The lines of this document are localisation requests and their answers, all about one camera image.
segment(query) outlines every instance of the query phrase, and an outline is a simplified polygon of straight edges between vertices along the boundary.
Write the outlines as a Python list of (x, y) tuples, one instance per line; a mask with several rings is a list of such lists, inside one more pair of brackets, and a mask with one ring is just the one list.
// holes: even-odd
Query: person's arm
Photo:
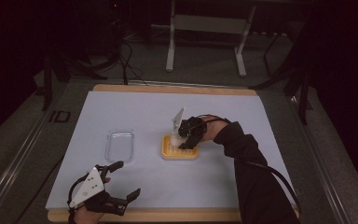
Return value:
[(76, 210), (74, 221), (76, 224), (98, 224), (104, 213), (95, 213), (88, 211), (86, 206)]
[(267, 165), (267, 161), (253, 136), (244, 134), (238, 122), (207, 123), (207, 133), (202, 141), (207, 140), (223, 145), (225, 155), (234, 158), (242, 223), (299, 223), (292, 205), (273, 174), (245, 164), (246, 161), (252, 161)]

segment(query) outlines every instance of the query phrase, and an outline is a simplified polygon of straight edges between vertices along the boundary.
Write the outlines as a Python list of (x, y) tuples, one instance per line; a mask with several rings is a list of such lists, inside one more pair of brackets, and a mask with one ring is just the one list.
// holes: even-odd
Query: metal stand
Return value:
[(263, 90), (270, 85), (277, 83), (286, 78), (290, 78), (286, 86), (283, 88), (283, 92), (286, 96), (295, 96), (298, 89), (301, 87), (300, 102), (298, 108), (298, 115), (300, 116), (301, 121), (304, 125), (307, 125), (306, 120), (306, 110), (307, 110), (307, 99), (308, 99), (308, 89), (310, 86), (310, 73), (315, 65), (315, 61), (309, 62), (304, 67), (291, 67), (287, 70), (282, 70), (287, 64), (283, 63), (281, 67), (272, 75), (272, 78), (269, 80), (255, 85), (250, 86), (250, 90)]
[(240, 77), (246, 77), (245, 66), (243, 64), (242, 51), (249, 34), (249, 29), (255, 14), (255, 6), (252, 6), (247, 20), (227, 19), (215, 17), (189, 16), (175, 14), (175, 0), (171, 1), (171, 24), (170, 24), (170, 45), (165, 70), (173, 71), (173, 60), (175, 54), (175, 30), (192, 30), (202, 32), (217, 32), (226, 34), (241, 35), (240, 44), (234, 48)]

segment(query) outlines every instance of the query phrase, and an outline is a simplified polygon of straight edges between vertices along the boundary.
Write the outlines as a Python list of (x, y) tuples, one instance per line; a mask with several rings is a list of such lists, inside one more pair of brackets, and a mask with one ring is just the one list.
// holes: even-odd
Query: white stand leg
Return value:
[(255, 14), (255, 7), (252, 7), (252, 9), (249, 13), (248, 21), (246, 22), (245, 26), (243, 27), (241, 42), (237, 47), (234, 48), (235, 59), (237, 61), (238, 72), (239, 72), (240, 77), (246, 77), (245, 65), (243, 64), (243, 58), (242, 58), (242, 50), (243, 50), (243, 47), (246, 42), (246, 37), (249, 34), (249, 29), (251, 27), (254, 14)]
[(175, 27), (174, 27), (174, 20), (175, 20), (175, 1), (171, 1), (171, 26), (170, 26), (170, 46), (168, 48), (168, 57), (167, 57), (167, 65), (165, 67), (165, 71), (171, 72), (173, 71), (173, 60), (175, 57)]

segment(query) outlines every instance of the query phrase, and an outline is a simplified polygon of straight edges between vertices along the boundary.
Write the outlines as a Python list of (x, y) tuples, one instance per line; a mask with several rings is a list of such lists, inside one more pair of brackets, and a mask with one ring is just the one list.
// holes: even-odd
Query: white paper sheet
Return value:
[(162, 136), (171, 133), (172, 118), (184, 106), (184, 119), (214, 114), (238, 121), (255, 137), (268, 165), (290, 182), (258, 96), (91, 91), (46, 208), (67, 208), (73, 183), (94, 165), (108, 165), (104, 151), (112, 129), (134, 130), (132, 160), (108, 175), (112, 180), (105, 186), (112, 196), (125, 198), (140, 188), (132, 208), (238, 207), (233, 160), (224, 156), (222, 146), (200, 144), (199, 157), (193, 161), (162, 159)]

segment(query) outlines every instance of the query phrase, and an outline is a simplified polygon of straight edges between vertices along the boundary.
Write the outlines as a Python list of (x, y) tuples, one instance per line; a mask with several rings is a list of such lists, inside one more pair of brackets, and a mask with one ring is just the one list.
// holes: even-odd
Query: metal frame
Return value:
[(188, 16), (175, 14), (175, 0), (171, 1), (171, 24), (170, 24), (170, 45), (165, 70), (173, 71), (173, 61), (175, 55), (175, 30), (192, 30), (203, 32), (217, 32), (226, 34), (241, 35), (240, 44), (234, 48), (235, 58), (240, 77), (246, 77), (245, 65), (243, 63), (242, 51), (245, 46), (246, 38), (255, 14), (255, 6), (252, 6), (247, 20), (227, 19), (202, 16)]

